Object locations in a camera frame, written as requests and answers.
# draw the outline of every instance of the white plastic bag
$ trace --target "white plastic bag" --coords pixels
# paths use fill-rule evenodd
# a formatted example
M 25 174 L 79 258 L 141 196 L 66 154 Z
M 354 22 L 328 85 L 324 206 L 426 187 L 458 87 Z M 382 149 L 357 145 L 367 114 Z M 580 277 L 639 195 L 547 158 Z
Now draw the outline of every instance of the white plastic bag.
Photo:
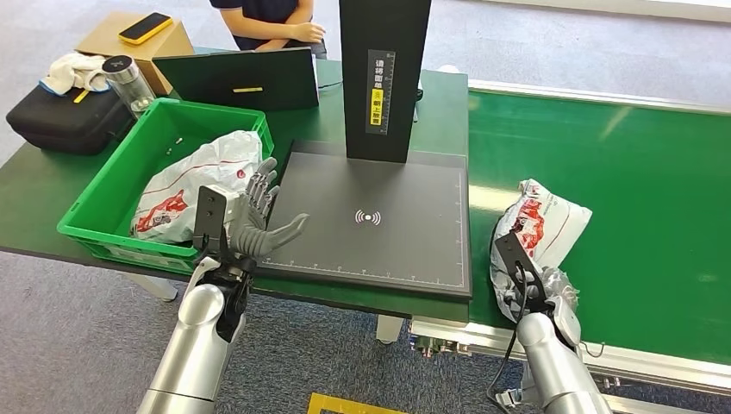
M 191 240 L 201 185 L 244 192 L 259 168 L 261 151 L 259 134 L 247 131 L 235 131 L 202 145 L 150 180 L 132 218 L 130 233 L 138 239 L 163 243 Z
M 521 181 L 519 189 L 522 195 L 500 217 L 494 240 L 514 230 L 536 270 L 551 269 L 551 272 L 540 275 L 547 296 L 560 294 L 576 308 L 578 291 L 558 267 L 584 232 L 591 210 L 552 194 L 534 179 Z M 511 300 L 515 299 L 515 284 L 494 246 L 490 250 L 490 280 L 500 311 L 514 322 L 520 310 L 517 300 Z

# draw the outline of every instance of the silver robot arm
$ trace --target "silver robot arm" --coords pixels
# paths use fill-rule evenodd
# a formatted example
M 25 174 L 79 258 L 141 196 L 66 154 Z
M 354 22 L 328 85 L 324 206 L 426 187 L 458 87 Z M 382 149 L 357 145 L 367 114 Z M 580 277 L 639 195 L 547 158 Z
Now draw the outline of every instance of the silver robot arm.
M 612 414 L 581 359 L 581 325 L 571 306 L 547 292 L 540 277 L 532 277 L 539 273 L 514 233 L 495 246 L 531 312 L 515 328 L 528 360 L 521 389 L 498 394 L 497 401 L 503 406 L 536 403 L 547 414 Z
M 246 320 L 242 312 L 230 341 L 216 331 L 226 299 L 219 286 L 198 283 L 206 272 L 220 266 L 206 257 L 193 273 L 180 304 L 178 323 L 139 414 L 213 412 L 228 359 Z
M 557 331 L 563 335 L 543 313 L 523 317 L 517 327 L 518 342 L 528 359 L 522 389 L 504 392 L 497 399 L 508 406 L 533 402 L 547 414 L 612 414 L 578 348 L 569 349 Z
M 234 200 L 213 186 L 201 187 L 193 245 L 203 251 L 178 311 L 152 384 L 138 414 L 212 413 L 245 310 L 256 258 L 302 234 L 309 219 L 295 217 L 281 229 L 266 230 L 274 198 L 277 161 L 265 160 L 247 191 Z M 235 201 L 234 208 L 229 202 Z M 224 223 L 230 223 L 230 248 Z

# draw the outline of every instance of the white towel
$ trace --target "white towel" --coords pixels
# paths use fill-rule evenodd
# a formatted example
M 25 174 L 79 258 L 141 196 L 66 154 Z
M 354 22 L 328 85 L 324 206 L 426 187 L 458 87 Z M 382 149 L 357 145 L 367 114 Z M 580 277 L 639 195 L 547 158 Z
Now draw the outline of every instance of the white towel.
M 41 86 L 60 97 L 73 87 L 92 92 L 108 91 L 107 77 L 102 71 L 105 60 L 103 56 L 75 52 L 61 56 L 51 65 L 48 76 L 41 79 Z

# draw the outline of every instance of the robot finger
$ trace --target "robot finger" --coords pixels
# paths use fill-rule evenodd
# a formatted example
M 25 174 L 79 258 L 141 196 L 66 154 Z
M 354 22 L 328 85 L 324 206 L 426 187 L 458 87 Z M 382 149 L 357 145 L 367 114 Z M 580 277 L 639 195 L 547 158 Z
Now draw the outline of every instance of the robot finger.
M 264 196 L 266 194 L 266 190 L 269 188 L 269 185 L 274 181 L 274 179 L 277 178 L 277 172 L 271 171 L 269 172 L 264 179 L 262 179 L 256 188 L 254 188 L 254 194 L 252 194 L 252 200 L 254 202 L 254 206 L 261 212 L 262 208 L 264 207 Z
M 252 195 L 253 189 L 256 188 L 256 184 L 259 182 L 259 180 L 263 177 L 263 175 L 259 174 L 258 172 L 255 172 L 254 175 L 249 179 L 249 182 L 247 184 L 247 194 Z
M 277 168 L 277 160 L 269 157 L 261 162 L 261 165 L 259 165 L 259 168 L 256 170 L 256 172 L 261 175 L 267 175 L 268 173 L 274 171 L 274 168 Z
M 266 196 L 264 197 L 264 208 L 261 211 L 261 215 L 264 217 L 269 216 L 269 211 L 272 210 L 272 204 L 274 204 L 274 199 L 277 198 L 277 195 L 279 194 L 279 185 L 275 185 L 272 187 L 269 192 L 266 193 Z

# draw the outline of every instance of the person's hand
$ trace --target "person's hand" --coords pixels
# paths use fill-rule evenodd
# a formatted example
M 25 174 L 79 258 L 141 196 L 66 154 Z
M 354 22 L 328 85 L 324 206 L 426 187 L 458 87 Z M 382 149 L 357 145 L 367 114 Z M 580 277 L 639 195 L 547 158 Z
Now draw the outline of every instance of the person's hand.
M 292 26 L 292 39 L 304 43 L 319 43 L 325 35 L 325 28 L 317 23 L 306 22 Z
M 279 50 L 279 49 L 283 48 L 284 46 L 286 46 L 286 44 L 287 44 L 286 40 L 275 39 L 273 41 L 268 41 L 267 43 L 257 47 L 255 50 L 257 52 L 262 52 L 265 50 Z

